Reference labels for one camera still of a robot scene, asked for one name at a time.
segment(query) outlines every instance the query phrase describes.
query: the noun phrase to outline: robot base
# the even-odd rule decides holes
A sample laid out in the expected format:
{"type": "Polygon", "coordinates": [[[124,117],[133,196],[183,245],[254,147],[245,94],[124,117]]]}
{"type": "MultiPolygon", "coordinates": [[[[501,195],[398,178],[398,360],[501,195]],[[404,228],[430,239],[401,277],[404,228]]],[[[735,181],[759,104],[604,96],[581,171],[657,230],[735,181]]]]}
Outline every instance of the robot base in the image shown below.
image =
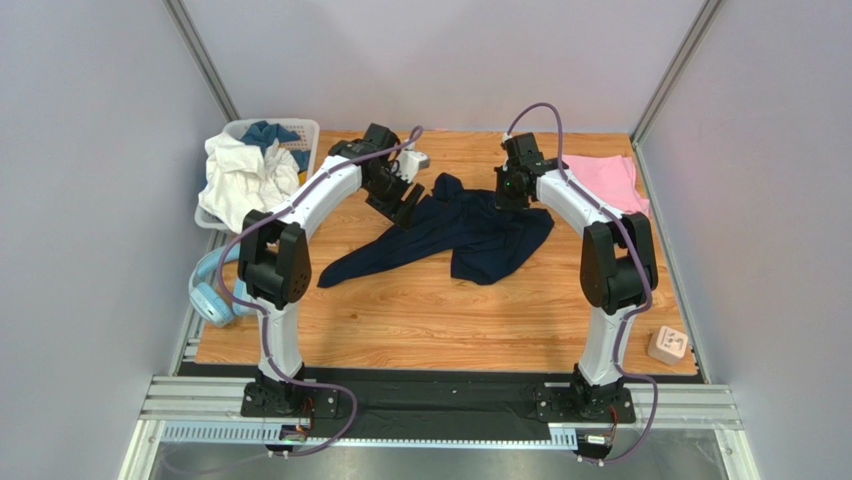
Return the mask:
{"type": "Polygon", "coordinates": [[[624,379],[609,385],[589,385],[577,365],[574,380],[559,386],[540,385],[535,389],[536,415],[541,422],[612,423],[615,408],[618,423],[635,423],[636,412],[624,379]]]}
{"type": "MultiPolygon", "coordinates": [[[[297,379],[304,377],[305,367],[297,379]]],[[[310,399],[314,418],[335,418],[338,408],[337,390],[303,388],[273,380],[258,370],[255,381],[243,390],[240,415],[249,418],[291,418],[302,416],[304,402],[310,399]]]]}

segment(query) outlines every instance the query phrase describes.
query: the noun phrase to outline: black mount plate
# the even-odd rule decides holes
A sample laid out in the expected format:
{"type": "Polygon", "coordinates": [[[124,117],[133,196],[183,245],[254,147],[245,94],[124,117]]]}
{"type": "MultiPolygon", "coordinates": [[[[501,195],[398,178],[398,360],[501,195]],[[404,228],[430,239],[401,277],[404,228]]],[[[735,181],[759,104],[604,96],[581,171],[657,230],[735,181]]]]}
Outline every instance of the black mount plate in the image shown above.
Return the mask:
{"type": "MultiPolygon", "coordinates": [[[[535,409],[540,422],[566,423],[612,423],[609,409],[596,418],[581,417],[571,408],[571,397],[575,395],[571,387],[547,387],[539,385],[535,389],[535,409]]],[[[630,390],[623,388],[613,404],[618,413],[618,423],[636,423],[636,411],[633,409],[633,396],[630,390]]]]}
{"type": "MultiPolygon", "coordinates": [[[[251,382],[243,391],[240,415],[251,418],[292,418],[302,416],[301,402],[292,408],[283,394],[284,385],[259,385],[251,382]]],[[[314,418],[335,418],[338,414],[340,394],[337,390],[293,387],[291,395],[313,400],[314,418]]]]}

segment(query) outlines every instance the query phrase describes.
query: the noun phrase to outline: cable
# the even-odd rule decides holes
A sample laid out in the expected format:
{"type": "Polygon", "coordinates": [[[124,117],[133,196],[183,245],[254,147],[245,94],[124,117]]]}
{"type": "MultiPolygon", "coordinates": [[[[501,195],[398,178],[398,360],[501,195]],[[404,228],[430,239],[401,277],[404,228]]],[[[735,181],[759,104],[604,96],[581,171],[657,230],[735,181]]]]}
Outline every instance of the cable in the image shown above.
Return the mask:
{"type": "MultiPolygon", "coordinates": [[[[339,170],[341,170],[345,167],[348,167],[350,165],[357,165],[361,162],[365,162],[365,161],[371,160],[373,158],[378,158],[378,157],[381,157],[381,156],[384,156],[384,155],[389,155],[393,152],[398,152],[400,150],[403,150],[406,147],[408,147],[409,145],[416,142],[422,134],[423,134],[423,127],[420,126],[420,125],[417,125],[416,127],[414,127],[411,130],[411,133],[408,136],[408,140],[402,142],[401,144],[397,144],[397,145],[394,145],[393,147],[386,148],[386,149],[380,150],[378,152],[369,153],[369,154],[366,154],[366,155],[362,155],[360,157],[356,157],[356,158],[347,160],[345,162],[339,163],[339,164],[329,168],[328,170],[320,170],[320,172],[318,172],[318,173],[322,173],[322,175],[315,175],[315,176],[311,177],[311,179],[308,181],[308,183],[306,183],[303,188],[301,188],[301,189],[299,189],[299,191],[297,191],[296,196],[290,201],[290,204],[287,207],[285,207],[280,212],[272,214],[272,215],[264,218],[263,220],[251,225],[249,228],[243,230],[239,235],[234,237],[233,240],[230,241],[230,243],[228,243],[228,245],[222,251],[222,255],[219,256],[219,262],[216,265],[216,281],[218,282],[219,288],[222,290],[222,293],[226,297],[228,297],[232,302],[237,303],[239,305],[243,305],[245,307],[254,308],[255,310],[257,310],[261,313],[262,318],[260,319],[260,332],[261,332],[260,333],[260,344],[261,344],[261,349],[263,351],[263,356],[269,361],[269,366],[270,366],[270,368],[272,368],[272,371],[274,371],[275,374],[278,375],[278,377],[280,377],[280,379],[283,380],[284,382],[287,382],[287,383],[290,383],[290,384],[293,384],[293,385],[296,385],[296,386],[299,386],[299,387],[304,387],[304,388],[322,388],[322,389],[326,389],[326,390],[339,390],[339,391],[343,392],[344,394],[346,394],[346,396],[348,396],[350,399],[352,399],[352,412],[349,414],[349,419],[346,421],[346,424],[343,426],[343,428],[340,429],[339,432],[335,433],[334,435],[329,437],[328,440],[322,442],[321,444],[316,445],[314,447],[311,447],[307,450],[300,450],[300,451],[297,451],[297,452],[276,452],[276,453],[273,454],[275,456],[279,456],[279,457],[304,457],[304,456],[311,455],[311,454],[317,453],[319,451],[325,450],[326,448],[330,447],[331,444],[333,444],[334,442],[339,440],[343,435],[346,434],[347,431],[349,431],[349,428],[352,427],[352,423],[355,421],[355,416],[358,413],[358,399],[355,397],[355,393],[353,393],[352,390],[349,390],[348,388],[346,388],[342,385],[334,385],[334,384],[331,384],[331,383],[319,383],[319,382],[307,383],[307,382],[303,382],[301,380],[296,380],[295,378],[288,376],[287,374],[285,374],[281,370],[281,368],[278,366],[278,364],[275,363],[275,359],[272,358],[272,354],[270,353],[270,349],[269,349],[269,311],[260,304],[248,302],[248,301],[242,300],[240,298],[237,298],[234,295],[234,293],[230,289],[228,289],[228,287],[225,285],[225,278],[222,276],[222,268],[225,265],[225,259],[227,258],[228,253],[235,246],[239,245],[240,242],[244,238],[251,235],[253,232],[257,231],[258,229],[260,229],[264,225],[268,225],[269,223],[272,223],[275,220],[277,220],[277,219],[287,215],[288,213],[292,212],[293,209],[296,208],[297,206],[299,206],[299,204],[311,193],[311,191],[313,191],[317,187],[317,185],[319,185],[321,182],[323,182],[327,178],[331,177],[331,174],[333,174],[333,173],[335,173],[335,172],[337,172],[337,171],[339,171],[339,170]]],[[[178,475],[201,476],[201,475],[208,475],[208,474],[212,474],[212,473],[219,473],[219,472],[228,471],[228,470],[231,470],[233,468],[236,468],[237,466],[240,466],[240,465],[243,465],[243,464],[246,464],[246,463],[250,463],[250,462],[253,462],[255,460],[260,460],[262,458],[268,458],[268,457],[269,457],[268,453],[262,454],[262,455],[256,455],[256,456],[253,456],[253,457],[244,458],[242,460],[237,460],[235,462],[232,462],[232,463],[227,464],[227,465],[223,465],[221,467],[217,467],[217,468],[213,468],[213,469],[209,469],[209,470],[200,470],[200,471],[190,471],[190,470],[182,470],[182,469],[176,468],[176,467],[172,466],[171,464],[169,464],[169,462],[165,459],[165,457],[161,458],[160,462],[163,464],[164,467],[166,467],[167,470],[171,471],[172,473],[175,473],[175,474],[178,474],[178,475]]]]}
{"type": "Polygon", "coordinates": [[[615,430],[618,428],[618,412],[615,407],[609,406],[609,411],[612,413],[612,430],[609,431],[609,441],[611,445],[615,445],[615,430]]]}
{"type": "Polygon", "coordinates": [[[615,337],[615,345],[612,349],[612,362],[615,365],[615,369],[623,377],[643,380],[651,384],[651,388],[654,390],[654,400],[651,404],[651,413],[648,414],[648,422],[645,424],[645,429],[642,431],[642,435],[639,437],[639,440],[637,440],[636,443],[633,444],[633,446],[630,447],[626,452],[615,458],[600,461],[595,459],[582,458],[579,456],[577,457],[581,461],[584,461],[591,465],[613,465],[626,460],[628,457],[630,457],[630,455],[633,454],[633,452],[636,451],[636,449],[638,449],[643,443],[645,443],[645,440],[647,439],[648,434],[651,431],[651,424],[654,423],[654,417],[657,414],[657,404],[659,403],[659,387],[657,386],[657,382],[648,375],[642,375],[639,373],[627,373],[626,371],[624,371],[621,365],[619,365],[618,359],[618,351],[621,349],[621,342],[624,339],[624,332],[627,330],[627,323],[632,317],[642,312],[648,311],[653,305],[654,298],[651,294],[651,284],[648,281],[648,275],[645,273],[645,268],[642,266],[642,260],[639,258],[639,253],[636,251],[636,246],[633,245],[633,240],[630,238],[630,234],[627,232],[627,228],[624,226],[624,223],[622,223],[621,219],[618,218],[617,215],[609,211],[607,208],[604,208],[604,206],[601,205],[600,202],[598,202],[594,196],[590,195],[583,187],[568,178],[568,174],[565,171],[565,164],[562,161],[562,147],[564,142],[564,138],[562,136],[562,117],[559,116],[559,111],[556,109],[556,107],[547,102],[539,102],[530,105],[515,118],[515,121],[513,121],[512,124],[509,126],[509,130],[506,132],[506,134],[511,135],[512,130],[514,130],[515,125],[518,124],[518,121],[521,120],[521,117],[526,115],[527,112],[529,112],[530,110],[538,107],[549,108],[553,112],[553,116],[556,118],[556,132],[557,135],[559,135],[557,141],[558,148],[556,165],[559,167],[559,175],[562,177],[563,180],[565,180],[565,183],[569,187],[571,187],[593,207],[598,209],[598,211],[603,213],[607,218],[609,218],[610,220],[612,220],[613,223],[615,223],[616,228],[618,228],[618,231],[621,233],[622,238],[624,238],[624,243],[627,245],[627,251],[630,253],[630,258],[633,259],[633,265],[636,267],[636,271],[639,273],[639,280],[642,282],[642,290],[645,293],[645,303],[627,312],[621,319],[621,325],[618,328],[618,333],[615,337]]]}
{"type": "MultiPolygon", "coordinates": [[[[395,141],[395,142],[393,142],[393,145],[394,145],[394,146],[399,145],[399,139],[398,139],[398,138],[396,139],[396,141],[395,141]]],[[[390,161],[391,161],[391,162],[393,162],[393,161],[395,161],[397,158],[399,158],[399,150],[397,150],[397,151],[396,151],[396,153],[394,153],[393,158],[391,158],[391,160],[390,160],[390,161]]]]}

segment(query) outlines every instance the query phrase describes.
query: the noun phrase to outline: white wall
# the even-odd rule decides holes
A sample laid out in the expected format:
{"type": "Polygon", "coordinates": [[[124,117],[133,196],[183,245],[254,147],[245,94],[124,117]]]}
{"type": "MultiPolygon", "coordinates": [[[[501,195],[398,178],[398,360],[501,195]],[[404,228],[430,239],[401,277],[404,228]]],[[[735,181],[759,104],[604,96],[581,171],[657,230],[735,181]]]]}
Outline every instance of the white wall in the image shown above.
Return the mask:
{"type": "Polygon", "coordinates": [[[0,3],[0,478],[115,478],[224,119],[162,3],[0,3]]]}
{"type": "Polygon", "coordinates": [[[243,118],[505,130],[550,101],[567,130],[627,132],[702,1],[185,3],[243,118]]]}
{"type": "Polygon", "coordinates": [[[852,3],[727,2],[643,147],[764,479],[848,478],[852,3]]]}

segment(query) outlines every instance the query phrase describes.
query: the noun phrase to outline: wood grain surface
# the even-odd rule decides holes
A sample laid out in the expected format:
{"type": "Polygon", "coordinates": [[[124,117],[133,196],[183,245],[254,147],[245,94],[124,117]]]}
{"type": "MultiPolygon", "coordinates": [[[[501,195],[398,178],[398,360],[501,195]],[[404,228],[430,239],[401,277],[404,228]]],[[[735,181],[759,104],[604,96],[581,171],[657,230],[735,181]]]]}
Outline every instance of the wood grain surface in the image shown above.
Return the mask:
{"type": "MultiPolygon", "coordinates": [[[[408,132],[397,132],[406,138],[408,132]]],[[[318,162],[340,139],[358,131],[322,132],[318,162]]],[[[466,188],[493,189],[493,167],[502,163],[500,133],[429,131],[417,149],[432,158],[417,176],[427,192],[441,172],[466,188]]],[[[556,134],[537,134],[546,157],[555,156],[556,134]]],[[[624,134],[566,134],[565,153],[633,156],[624,134]]],[[[644,187],[639,185],[644,194],[644,187]]],[[[453,370],[570,371],[586,341],[590,307],[579,284],[581,238],[558,215],[550,237],[514,274],[479,286],[450,278],[450,251],[392,271],[316,288],[332,261],[376,239],[391,224],[365,202],[361,191],[346,199],[310,243],[312,287],[301,300],[299,343],[305,363],[317,366],[453,370]]],[[[666,365],[649,357],[652,333],[662,325],[685,331],[665,257],[654,231],[659,287],[654,307],[636,320],[625,366],[646,373],[696,372],[691,354],[666,365]]],[[[234,264],[227,267],[233,285],[234,264]]],[[[199,363],[257,363],[256,318],[225,328],[206,325],[199,363]]]]}

